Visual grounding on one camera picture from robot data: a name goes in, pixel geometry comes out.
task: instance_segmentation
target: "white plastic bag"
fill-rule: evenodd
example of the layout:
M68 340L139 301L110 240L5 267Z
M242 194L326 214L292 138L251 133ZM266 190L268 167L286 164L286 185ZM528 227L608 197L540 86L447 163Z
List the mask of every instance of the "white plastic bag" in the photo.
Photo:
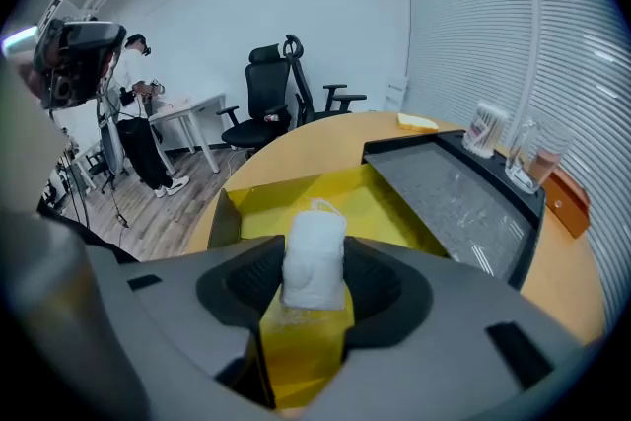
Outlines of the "white plastic bag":
M320 210L327 207L332 212ZM343 260L346 218L322 199L294 218L283 261L281 301L287 307L344 309Z

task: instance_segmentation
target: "open cardboard box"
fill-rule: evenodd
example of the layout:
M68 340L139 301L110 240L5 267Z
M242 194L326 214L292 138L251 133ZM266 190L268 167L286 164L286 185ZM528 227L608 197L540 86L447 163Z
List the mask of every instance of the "open cardboard box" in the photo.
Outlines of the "open cardboard box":
M448 254L399 194L369 164L344 171L239 189L219 196L208 246L261 236L286 238L296 213L323 198L347 220L347 235ZM345 330L354 324L345 290L343 311L284 308L280 289L260 322L263 353L278 409L303 407L341 365Z

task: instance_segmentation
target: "white sneaker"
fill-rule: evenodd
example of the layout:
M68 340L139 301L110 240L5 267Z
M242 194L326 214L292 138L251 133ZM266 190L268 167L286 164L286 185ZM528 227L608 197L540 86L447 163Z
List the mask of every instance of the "white sneaker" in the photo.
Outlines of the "white sneaker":
M170 188L167 188L167 194L169 196L175 195L178 191L184 188L188 182L190 181L190 177L185 175L184 177L180 177L179 179L174 179L174 182L171 184Z

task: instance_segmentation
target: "clear glass mug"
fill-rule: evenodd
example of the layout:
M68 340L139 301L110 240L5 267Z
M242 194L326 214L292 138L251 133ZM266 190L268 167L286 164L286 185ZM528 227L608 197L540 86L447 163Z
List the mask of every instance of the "clear glass mug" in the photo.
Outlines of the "clear glass mug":
M506 175L521 191L535 193L561 162L572 137L556 119L531 110L513 140Z

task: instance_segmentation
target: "horizontal blinds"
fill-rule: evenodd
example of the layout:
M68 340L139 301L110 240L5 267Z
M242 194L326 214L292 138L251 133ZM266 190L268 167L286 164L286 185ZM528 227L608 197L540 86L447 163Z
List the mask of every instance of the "horizontal blinds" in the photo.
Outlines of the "horizontal blinds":
M467 124L477 102L486 100L503 107L510 124L526 80L532 0L410 0L410 5L403 110Z
M569 126L563 168L591 200L588 237L611 325L631 289L631 45L615 0L539 0L530 105Z

